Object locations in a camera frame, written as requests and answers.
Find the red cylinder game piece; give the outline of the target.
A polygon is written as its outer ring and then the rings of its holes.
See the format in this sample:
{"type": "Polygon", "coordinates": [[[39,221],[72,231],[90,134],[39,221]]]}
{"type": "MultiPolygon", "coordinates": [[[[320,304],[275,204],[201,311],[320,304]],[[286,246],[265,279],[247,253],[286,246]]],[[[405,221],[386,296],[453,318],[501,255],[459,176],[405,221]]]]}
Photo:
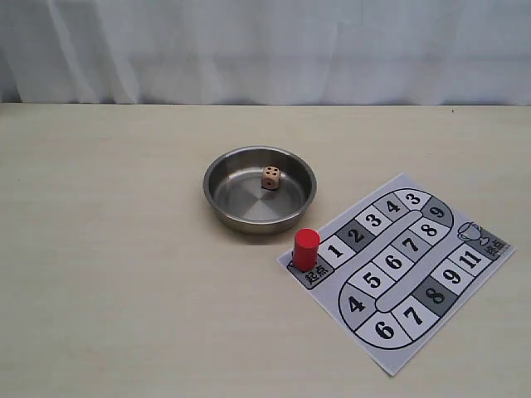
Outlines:
{"type": "Polygon", "coordinates": [[[312,270],[317,262],[320,235],[316,230],[303,228],[296,232],[293,265],[301,272],[312,270]]]}

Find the wooden die black pips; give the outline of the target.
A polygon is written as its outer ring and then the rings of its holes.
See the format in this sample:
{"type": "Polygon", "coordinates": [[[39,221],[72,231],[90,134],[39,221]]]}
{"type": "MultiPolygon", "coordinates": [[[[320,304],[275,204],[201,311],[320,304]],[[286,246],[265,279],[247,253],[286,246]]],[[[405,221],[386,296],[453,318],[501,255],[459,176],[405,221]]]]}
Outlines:
{"type": "Polygon", "coordinates": [[[261,174],[261,187],[276,190],[280,185],[280,169],[275,166],[264,167],[261,174]]]}

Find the white backdrop curtain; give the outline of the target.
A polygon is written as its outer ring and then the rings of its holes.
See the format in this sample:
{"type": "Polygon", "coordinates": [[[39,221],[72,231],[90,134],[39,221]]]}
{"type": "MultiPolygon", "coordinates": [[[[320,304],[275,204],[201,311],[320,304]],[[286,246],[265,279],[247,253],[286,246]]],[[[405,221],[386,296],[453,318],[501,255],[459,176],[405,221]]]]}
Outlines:
{"type": "Polygon", "coordinates": [[[527,1],[4,1],[1,99],[530,102],[527,1]]]}

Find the stainless steel round bowl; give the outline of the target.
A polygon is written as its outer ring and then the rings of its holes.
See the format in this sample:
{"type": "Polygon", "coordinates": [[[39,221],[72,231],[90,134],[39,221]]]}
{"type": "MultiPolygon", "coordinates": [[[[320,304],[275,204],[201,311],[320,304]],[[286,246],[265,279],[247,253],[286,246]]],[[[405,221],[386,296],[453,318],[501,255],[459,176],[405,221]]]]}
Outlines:
{"type": "Polygon", "coordinates": [[[249,235],[279,234],[294,227],[317,192],[310,165],[296,154],[267,145],[234,148],[205,171],[202,189],[215,216],[228,228],[249,235]],[[266,166],[280,169],[276,190],[261,187],[266,166]]]}

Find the printed paper game board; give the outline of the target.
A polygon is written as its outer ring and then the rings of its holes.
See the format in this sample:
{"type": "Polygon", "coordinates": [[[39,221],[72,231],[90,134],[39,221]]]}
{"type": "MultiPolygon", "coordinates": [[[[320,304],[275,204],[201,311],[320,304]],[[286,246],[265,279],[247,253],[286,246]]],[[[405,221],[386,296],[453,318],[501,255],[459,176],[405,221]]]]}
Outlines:
{"type": "Polygon", "coordinates": [[[278,262],[389,375],[514,253],[400,174],[319,231],[315,267],[278,262]]]}

